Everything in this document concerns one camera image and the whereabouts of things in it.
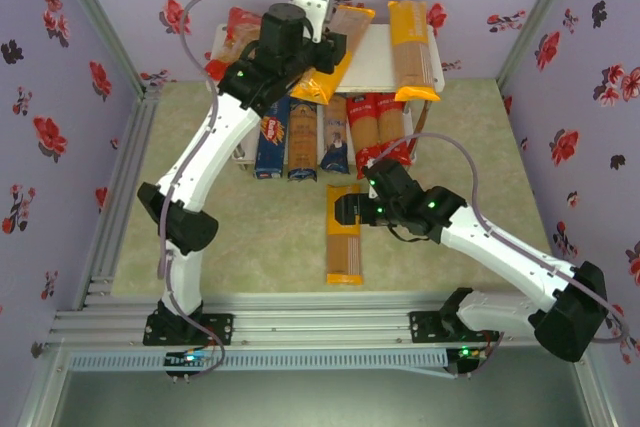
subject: gray floor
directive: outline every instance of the gray floor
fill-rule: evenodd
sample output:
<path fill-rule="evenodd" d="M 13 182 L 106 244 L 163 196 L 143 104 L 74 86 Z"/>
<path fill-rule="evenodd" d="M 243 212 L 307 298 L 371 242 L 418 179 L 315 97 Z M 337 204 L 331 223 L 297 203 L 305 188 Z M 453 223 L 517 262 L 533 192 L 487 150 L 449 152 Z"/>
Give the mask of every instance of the gray floor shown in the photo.
<path fill-rule="evenodd" d="M 63 427 L 583 426 L 573 367 L 538 349 L 503 349 L 476 378 L 399 371 L 73 373 Z"/>

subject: yellow spaghetti package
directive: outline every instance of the yellow spaghetti package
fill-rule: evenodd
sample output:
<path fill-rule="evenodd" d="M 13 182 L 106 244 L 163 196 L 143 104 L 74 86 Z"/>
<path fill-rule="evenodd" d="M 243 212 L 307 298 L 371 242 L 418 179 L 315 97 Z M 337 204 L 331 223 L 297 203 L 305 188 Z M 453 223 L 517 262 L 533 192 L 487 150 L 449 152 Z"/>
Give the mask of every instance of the yellow spaghetti package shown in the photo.
<path fill-rule="evenodd" d="M 399 102 L 440 100 L 433 87 L 427 35 L 427 3 L 413 0 L 389 2 L 391 49 Z"/>
<path fill-rule="evenodd" d="M 339 5 L 329 22 L 329 30 L 347 36 L 347 53 L 336 65 L 333 74 L 323 74 L 310 69 L 289 95 L 308 102 L 327 105 L 347 72 L 351 59 L 375 15 L 375 10 Z"/>
<path fill-rule="evenodd" d="M 327 185 L 327 284 L 362 285 L 360 262 L 360 220 L 355 225 L 341 225 L 336 220 L 336 200 L 343 195 L 360 193 L 358 184 L 334 187 Z"/>

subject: red pasta package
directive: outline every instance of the red pasta package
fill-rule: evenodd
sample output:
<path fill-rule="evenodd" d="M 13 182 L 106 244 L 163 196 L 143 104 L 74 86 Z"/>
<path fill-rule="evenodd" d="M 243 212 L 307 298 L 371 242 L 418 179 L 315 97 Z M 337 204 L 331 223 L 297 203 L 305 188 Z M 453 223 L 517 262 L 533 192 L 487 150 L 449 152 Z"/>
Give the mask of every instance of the red pasta package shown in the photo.
<path fill-rule="evenodd" d="M 216 82 L 222 80 L 227 67 L 240 58 L 242 50 L 249 42 L 260 37 L 262 16 L 232 7 L 227 21 L 227 36 L 218 52 L 212 52 L 214 59 L 205 66 L 207 73 Z"/>
<path fill-rule="evenodd" d="M 382 152 L 393 142 L 405 136 L 402 115 L 404 102 L 397 102 L 395 95 L 395 93 L 376 95 L 376 116 Z M 402 165 L 411 165 L 411 155 L 406 142 L 396 145 L 385 157 L 397 160 Z"/>
<path fill-rule="evenodd" d="M 358 95 L 347 99 L 347 117 L 356 153 L 358 179 L 362 179 L 362 167 L 380 155 L 378 145 L 378 121 L 376 118 L 376 94 Z"/>

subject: white shelf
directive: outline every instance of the white shelf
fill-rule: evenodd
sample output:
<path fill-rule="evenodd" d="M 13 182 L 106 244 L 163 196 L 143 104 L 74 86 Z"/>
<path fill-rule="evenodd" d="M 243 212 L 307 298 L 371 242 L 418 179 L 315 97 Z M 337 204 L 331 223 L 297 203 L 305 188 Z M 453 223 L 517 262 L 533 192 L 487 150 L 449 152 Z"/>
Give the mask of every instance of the white shelf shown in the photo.
<path fill-rule="evenodd" d="M 222 46 L 226 36 L 226 25 L 219 25 L 211 48 L 212 57 Z M 444 89 L 444 74 L 440 63 L 438 46 L 433 35 L 433 28 L 429 26 L 429 52 L 431 54 L 431 68 L 433 70 L 434 88 L 436 92 Z M 367 29 L 356 54 L 351 61 L 342 82 L 338 86 L 338 93 L 358 92 L 395 92 L 393 77 L 393 57 L 391 53 L 391 32 L 388 24 L 372 24 Z M 404 128 L 406 134 L 413 133 L 413 119 L 411 109 L 405 109 Z M 322 106 L 318 106 L 318 163 L 324 155 Z M 242 159 L 235 159 L 239 164 L 253 164 L 258 150 L 260 126 L 249 132 L 240 142 L 244 151 Z M 348 159 L 349 164 L 355 165 L 355 154 L 351 132 L 347 126 Z M 288 142 L 285 150 L 285 164 L 288 159 Z"/>

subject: pasta box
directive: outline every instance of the pasta box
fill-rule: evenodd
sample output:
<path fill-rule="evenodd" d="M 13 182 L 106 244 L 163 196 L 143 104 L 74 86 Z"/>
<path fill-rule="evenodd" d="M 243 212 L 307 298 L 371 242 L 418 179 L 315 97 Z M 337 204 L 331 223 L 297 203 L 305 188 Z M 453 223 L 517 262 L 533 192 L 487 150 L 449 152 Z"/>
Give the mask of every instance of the pasta box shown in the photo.
<path fill-rule="evenodd" d="M 258 153 L 253 173 L 256 179 L 282 177 L 290 101 L 289 97 L 280 99 L 271 106 L 260 122 Z"/>

